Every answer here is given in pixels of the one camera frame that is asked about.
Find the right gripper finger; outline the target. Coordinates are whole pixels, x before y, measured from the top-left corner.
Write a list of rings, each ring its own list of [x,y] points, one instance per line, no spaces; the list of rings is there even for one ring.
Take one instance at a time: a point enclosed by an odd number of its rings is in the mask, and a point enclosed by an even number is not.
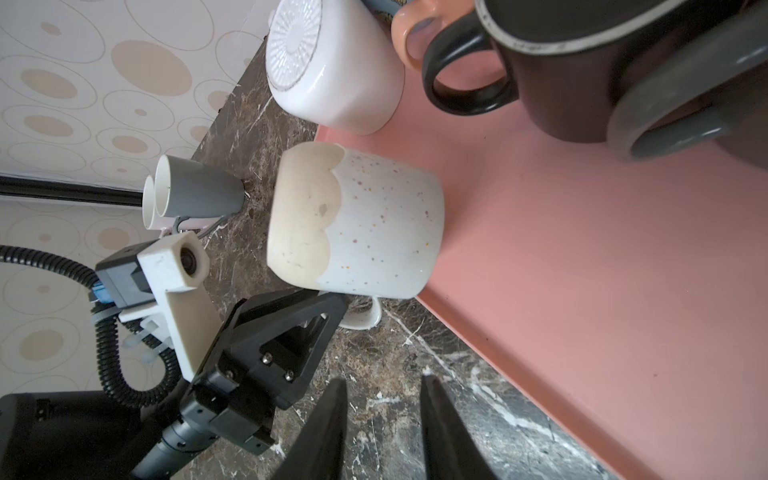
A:
[[[496,479],[435,375],[421,379],[420,414],[427,479]]]

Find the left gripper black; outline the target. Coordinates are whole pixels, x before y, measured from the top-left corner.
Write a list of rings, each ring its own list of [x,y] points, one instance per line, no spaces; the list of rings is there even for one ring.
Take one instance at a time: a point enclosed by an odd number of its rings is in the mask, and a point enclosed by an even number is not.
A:
[[[168,479],[216,440],[260,455],[274,443],[277,410],[301,400],[344,315],[344,294],[288,289],[238,301],[202,366],[146,417],[132,479]],[[340,479],[348,411],[347,384],[327,385],[278,479]]]

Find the speckled cream mug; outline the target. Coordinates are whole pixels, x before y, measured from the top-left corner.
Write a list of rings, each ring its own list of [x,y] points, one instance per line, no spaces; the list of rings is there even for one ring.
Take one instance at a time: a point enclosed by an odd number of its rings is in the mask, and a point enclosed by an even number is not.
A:
[[[432,173],[338,144],[305,142],[280,159],[266,260],[284,282],[366,296],[341,327],[369,330],[381,301],[408,300],[437,263],[445,199]]]

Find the pale pink mug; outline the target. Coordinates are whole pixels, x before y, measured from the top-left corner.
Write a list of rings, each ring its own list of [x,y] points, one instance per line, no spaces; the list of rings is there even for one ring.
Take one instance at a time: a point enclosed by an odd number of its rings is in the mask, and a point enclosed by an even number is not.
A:
[[[175,219],[173,217],[162,216],[155,203],[155,185],[151,176],[145,180],[142,193],[142,219],[146,230],[158,231],[162,236],[173,233]],[[180,223],[181,231],[204,230],[216,221],[219,217],[213,218],[190,218]]]

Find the light grey mug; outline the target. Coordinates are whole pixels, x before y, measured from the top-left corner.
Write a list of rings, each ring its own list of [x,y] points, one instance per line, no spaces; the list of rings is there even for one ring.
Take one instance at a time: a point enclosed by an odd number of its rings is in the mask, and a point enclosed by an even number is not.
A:
[[[154,175],[155,205],[164,217],[213,218],[238,213],[243,182],[221,169],[163,155]]]

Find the black mug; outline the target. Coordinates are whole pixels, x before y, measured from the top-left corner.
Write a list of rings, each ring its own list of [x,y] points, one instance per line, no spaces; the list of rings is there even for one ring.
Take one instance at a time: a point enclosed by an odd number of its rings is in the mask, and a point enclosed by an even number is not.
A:
[[[422,84],[440,110],[491,112],[516,100],[544,133],[606,139],[619,99],[653,68],[740,12],[741,1],[478,1],[429,44]],[[439,81],[462,57],[492,51],[503,77],[473,90]]]

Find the dark grey mug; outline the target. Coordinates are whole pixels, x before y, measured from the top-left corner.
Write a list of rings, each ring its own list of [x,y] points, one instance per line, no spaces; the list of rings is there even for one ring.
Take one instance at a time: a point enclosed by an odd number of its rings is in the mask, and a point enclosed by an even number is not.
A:
[[[646,75],[619,101],[607,144],[631,162],[715,142],[767,166],[767,4],[709,30]]]

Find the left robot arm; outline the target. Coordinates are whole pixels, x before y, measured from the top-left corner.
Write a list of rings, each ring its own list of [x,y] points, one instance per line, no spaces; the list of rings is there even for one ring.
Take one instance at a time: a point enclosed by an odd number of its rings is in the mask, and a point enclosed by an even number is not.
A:
[[[278,410],[301,400],[348,309],[289,289],[238,301],[194,379],[133,409],[97,391],[1,400],[5,479],[168,479],[219,440],[261,455]]]

